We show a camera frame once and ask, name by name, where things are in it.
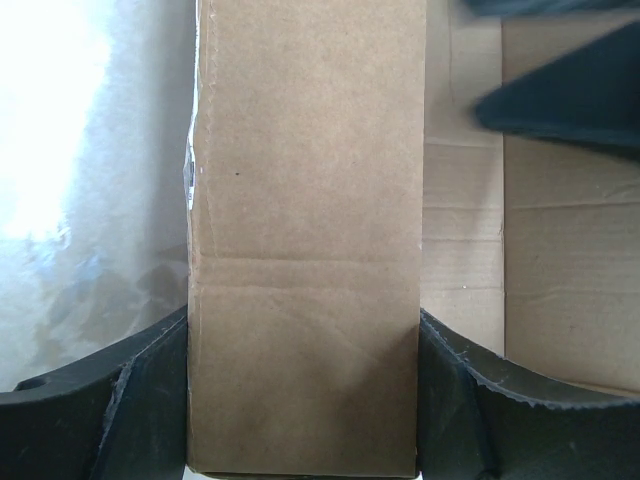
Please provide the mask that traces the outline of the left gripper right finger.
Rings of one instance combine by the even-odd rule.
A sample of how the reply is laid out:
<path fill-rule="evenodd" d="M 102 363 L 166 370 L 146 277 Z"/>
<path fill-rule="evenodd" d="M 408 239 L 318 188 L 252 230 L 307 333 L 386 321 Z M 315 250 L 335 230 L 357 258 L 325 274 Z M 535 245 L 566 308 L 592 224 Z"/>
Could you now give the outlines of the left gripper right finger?
<path fill-rule="evenodd" d="M 639 402 L 523 368 L 422 312 L 418 469 L 425 479 L 639 477 Z"/>

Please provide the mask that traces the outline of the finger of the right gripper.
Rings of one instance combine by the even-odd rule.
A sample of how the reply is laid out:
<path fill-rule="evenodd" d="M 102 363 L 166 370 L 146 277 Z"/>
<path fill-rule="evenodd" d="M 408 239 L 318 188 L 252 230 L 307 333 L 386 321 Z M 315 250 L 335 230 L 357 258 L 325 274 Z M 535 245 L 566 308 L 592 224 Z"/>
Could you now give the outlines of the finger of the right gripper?
<path fill-rule="evenodd" d="M 639 159 L 639 23 L 630 22 L 480 98 L 487 130 Z"/>
<path fill-rule="evenodd" d="M 499 18 L 639 8 L 639 0 L 467 0 L 464 4 L 476 16 Z"/>

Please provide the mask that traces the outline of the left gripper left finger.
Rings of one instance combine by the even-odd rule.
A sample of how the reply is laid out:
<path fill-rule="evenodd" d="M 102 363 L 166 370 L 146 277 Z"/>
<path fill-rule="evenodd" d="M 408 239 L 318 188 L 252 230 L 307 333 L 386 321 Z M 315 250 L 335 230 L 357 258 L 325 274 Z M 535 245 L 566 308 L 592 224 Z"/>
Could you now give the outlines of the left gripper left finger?
<path fill-rule="evenodd" d="M 187 309 L 1 396 L 4 479 L 180 479 Z"/>

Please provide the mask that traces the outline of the brown cardboard express box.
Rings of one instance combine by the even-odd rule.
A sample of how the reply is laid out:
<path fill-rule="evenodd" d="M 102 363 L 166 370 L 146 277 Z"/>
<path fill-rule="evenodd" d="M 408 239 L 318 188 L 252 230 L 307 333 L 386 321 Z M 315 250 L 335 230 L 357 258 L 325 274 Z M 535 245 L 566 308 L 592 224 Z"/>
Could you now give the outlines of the brown cardboard express box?
<path fill-rule="evenodd" d="M 422 312 L 534 373 L 639 402 L 639 159 L 472 112 L 639 8 L 197 7 L 193 471 L 425 479 Z"/>

